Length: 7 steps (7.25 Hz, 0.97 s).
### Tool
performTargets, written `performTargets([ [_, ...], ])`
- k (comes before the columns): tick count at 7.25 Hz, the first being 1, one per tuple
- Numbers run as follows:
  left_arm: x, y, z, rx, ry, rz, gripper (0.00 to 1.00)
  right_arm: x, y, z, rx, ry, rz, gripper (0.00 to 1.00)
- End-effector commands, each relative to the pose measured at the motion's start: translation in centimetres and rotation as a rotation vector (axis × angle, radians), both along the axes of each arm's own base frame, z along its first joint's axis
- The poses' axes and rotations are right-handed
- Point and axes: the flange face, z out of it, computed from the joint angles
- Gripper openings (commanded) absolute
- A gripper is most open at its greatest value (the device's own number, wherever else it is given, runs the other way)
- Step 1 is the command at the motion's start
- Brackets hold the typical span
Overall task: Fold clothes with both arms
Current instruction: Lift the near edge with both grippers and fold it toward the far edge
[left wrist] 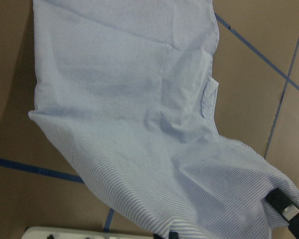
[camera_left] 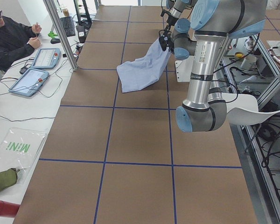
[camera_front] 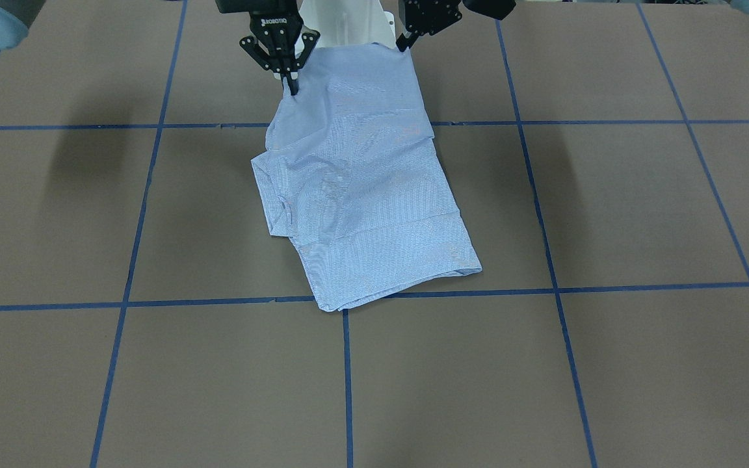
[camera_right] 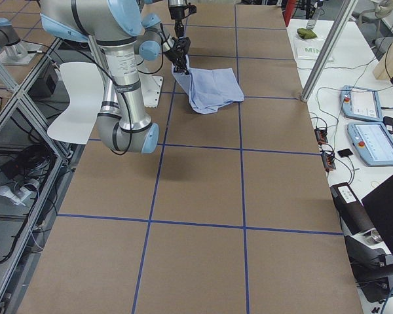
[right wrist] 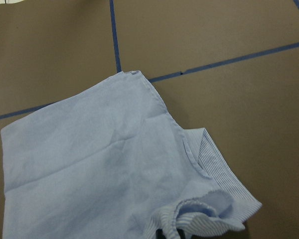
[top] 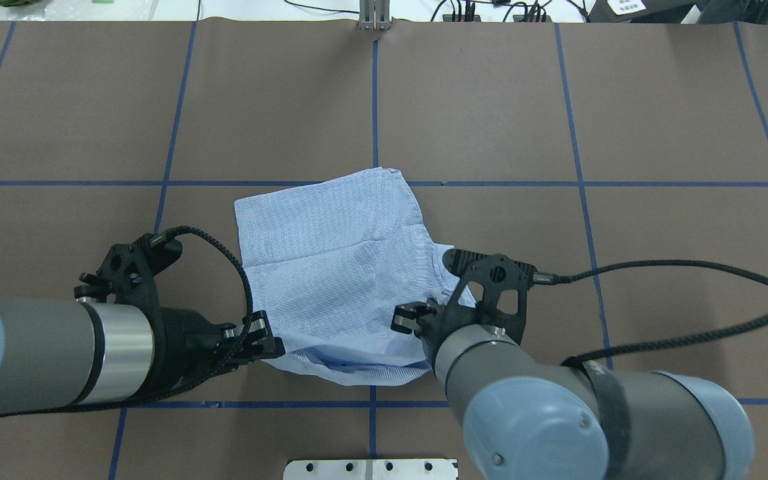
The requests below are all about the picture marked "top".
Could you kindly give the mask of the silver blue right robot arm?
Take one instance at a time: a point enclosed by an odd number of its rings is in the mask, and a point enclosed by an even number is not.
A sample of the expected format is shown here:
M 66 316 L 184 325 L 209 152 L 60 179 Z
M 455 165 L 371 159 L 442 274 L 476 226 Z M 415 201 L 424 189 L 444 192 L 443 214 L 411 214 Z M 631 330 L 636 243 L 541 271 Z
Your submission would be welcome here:
M 434 301 L 395 308 L 423 343 L 473 464 L 487 479 L 743 479 L 755 458 L 746 411 L 706 379 L 531 358 L 496 325 L 450 326 Z

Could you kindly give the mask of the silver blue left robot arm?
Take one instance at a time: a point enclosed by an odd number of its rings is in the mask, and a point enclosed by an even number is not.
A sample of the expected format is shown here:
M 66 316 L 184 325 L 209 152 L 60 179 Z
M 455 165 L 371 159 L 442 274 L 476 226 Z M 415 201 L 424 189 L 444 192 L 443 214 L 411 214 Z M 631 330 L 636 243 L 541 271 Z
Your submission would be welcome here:
M 285 353 L 265 312 L 0 297 L 0 417 L 156 402 Z

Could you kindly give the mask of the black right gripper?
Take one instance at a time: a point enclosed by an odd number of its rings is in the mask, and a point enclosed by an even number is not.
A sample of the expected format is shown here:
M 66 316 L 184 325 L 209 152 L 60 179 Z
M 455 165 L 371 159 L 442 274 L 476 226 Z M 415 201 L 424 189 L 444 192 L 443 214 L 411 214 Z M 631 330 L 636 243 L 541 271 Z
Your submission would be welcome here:
M 436 301 L 397 305 L 392 316 L 391 330 L 402 334 L 418 335 L 428 361 L 436 361 L 444 341 L 469 325 L 484 323 L 485 313 L 476 306 L 455 301 L 442 305 Z

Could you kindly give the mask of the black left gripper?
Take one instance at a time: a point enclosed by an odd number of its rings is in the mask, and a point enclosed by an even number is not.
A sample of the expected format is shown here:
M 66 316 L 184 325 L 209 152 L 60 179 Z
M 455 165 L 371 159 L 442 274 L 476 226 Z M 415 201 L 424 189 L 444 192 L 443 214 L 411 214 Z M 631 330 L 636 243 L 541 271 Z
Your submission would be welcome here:
M 195 310 L 152 307 L 151 321 L 157 341 L 151 368 L 152 395 L 229 373 L 231 365 L 286 355 L 283 340 L 272 337 L 265 310 L 244 316 L 238 324 L 213 324 Z M 231 347 L 235 338 L 239 339 Z

